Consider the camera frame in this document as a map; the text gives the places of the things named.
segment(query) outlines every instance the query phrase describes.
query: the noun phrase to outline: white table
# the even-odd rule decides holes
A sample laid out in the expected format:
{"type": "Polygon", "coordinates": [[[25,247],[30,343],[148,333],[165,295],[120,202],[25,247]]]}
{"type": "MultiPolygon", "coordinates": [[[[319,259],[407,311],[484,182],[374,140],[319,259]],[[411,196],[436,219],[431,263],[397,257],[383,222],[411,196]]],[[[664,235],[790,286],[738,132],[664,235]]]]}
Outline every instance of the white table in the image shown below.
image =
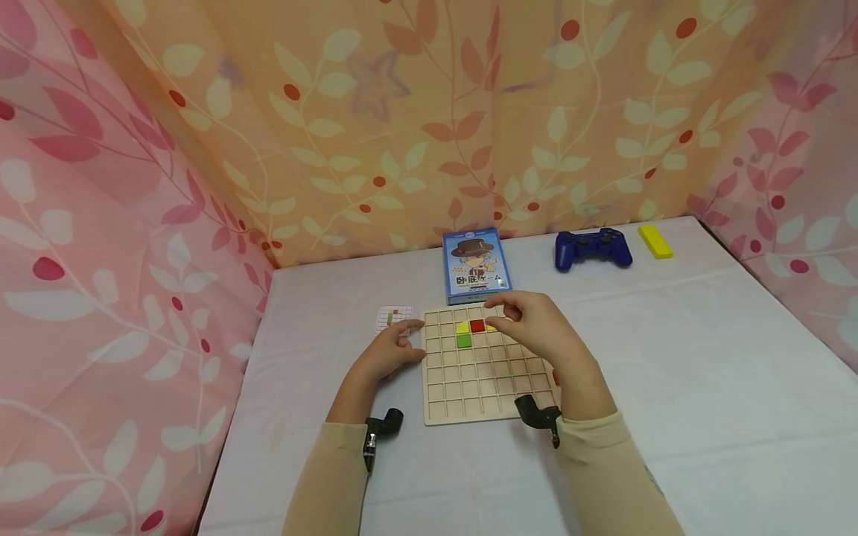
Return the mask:
{"type": "MultiPolygon", "coordinates": [[[[657,261],[553,267],[554,235],[504,241],[513,285],[558,303],[601,362],[689,535],[856,534],[858,380],[692,218],[657,222],[657,261]]],[[[378,307],[445,305],[440,250],[275,272],[202,536],[279,534],[293,488],[378,307]]],[[[420,344],[420,337],[412,335],[420,344]]],[[[420,370],[379,393],[362,533],[578,534],[549,434],[518,420],[425,427],[420,370]]]]}

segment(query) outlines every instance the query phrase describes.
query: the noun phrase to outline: yellow wooden block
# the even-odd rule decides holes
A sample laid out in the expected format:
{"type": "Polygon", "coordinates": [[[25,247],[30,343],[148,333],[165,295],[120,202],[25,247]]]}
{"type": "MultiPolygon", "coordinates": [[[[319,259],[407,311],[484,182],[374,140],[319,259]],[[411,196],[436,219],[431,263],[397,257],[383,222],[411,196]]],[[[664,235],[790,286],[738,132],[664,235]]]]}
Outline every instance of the yellow wooden block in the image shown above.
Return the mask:
{"type": "Polygon", "coordinates": [[[645,225],[637,228],[641,238],[647,244],[647,247],[652,251],[652,256],[656,259],[669,259],[674,256],[673,250],[670,249],[668,243],[662,238],[662,234],[658,232],[656,226],[645,225]]]}

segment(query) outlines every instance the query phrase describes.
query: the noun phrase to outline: cartoon character on box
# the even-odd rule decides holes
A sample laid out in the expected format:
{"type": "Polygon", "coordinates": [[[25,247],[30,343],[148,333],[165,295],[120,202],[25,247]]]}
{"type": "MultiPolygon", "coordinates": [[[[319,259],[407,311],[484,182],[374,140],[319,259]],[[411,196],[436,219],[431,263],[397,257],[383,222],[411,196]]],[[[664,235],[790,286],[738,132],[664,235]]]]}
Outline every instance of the cartoon character on box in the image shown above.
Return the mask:
{"type": "Polygon", "coordinates": [[[465,278],[456,278],[456,283],[459,286],[484,286],[486,284],[486,272],[494,272],[494,265],[489,262],[489,259],[492,258],[493,249],[494,246],[486,244],[482,238],[471,238],[457,244],[450,254],[457,257],[459,262],[470,270],[466,280],[465,278]]]}

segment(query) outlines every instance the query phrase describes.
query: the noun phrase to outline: floral curtain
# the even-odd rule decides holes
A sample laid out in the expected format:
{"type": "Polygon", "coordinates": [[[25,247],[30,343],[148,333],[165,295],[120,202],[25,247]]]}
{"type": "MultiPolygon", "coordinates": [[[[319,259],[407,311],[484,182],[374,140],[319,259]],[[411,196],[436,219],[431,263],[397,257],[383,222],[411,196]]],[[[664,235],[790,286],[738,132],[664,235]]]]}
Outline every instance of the floral curtain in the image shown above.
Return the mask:
{"type": "Polygon", "coordinates": [[[683,214],[809,5],[63,3],[127,41],[277,266],[683,214]]]}
{"type": "Polygon", "coordinates": [[[821,3],[688,207],[858,371],[858,5],[821,3]]]}
{"type": "Polygon", "coordinates": [[[0,0],[0,533],[192,529],[271,281],[240,209],[59,6],[0,0]]]}

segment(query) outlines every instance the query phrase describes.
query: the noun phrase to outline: beige sleeve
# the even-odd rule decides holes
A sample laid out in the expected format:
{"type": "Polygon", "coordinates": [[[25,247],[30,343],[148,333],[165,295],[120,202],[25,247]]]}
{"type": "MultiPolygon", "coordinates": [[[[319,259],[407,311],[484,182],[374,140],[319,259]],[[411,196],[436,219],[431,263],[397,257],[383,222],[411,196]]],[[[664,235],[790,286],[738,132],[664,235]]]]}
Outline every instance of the beige sleeve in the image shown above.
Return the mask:
{"type": "Polygon", "coordinates": [[[586,536],[681,536],[682,527],[637,451],[622,415],[557,419],[558,460],[586,536]]]}
{"type": "Polygon", "coordinates": [[[357,536],[366,425],[324,423],[295,486],[282,536],[357,536]]]}

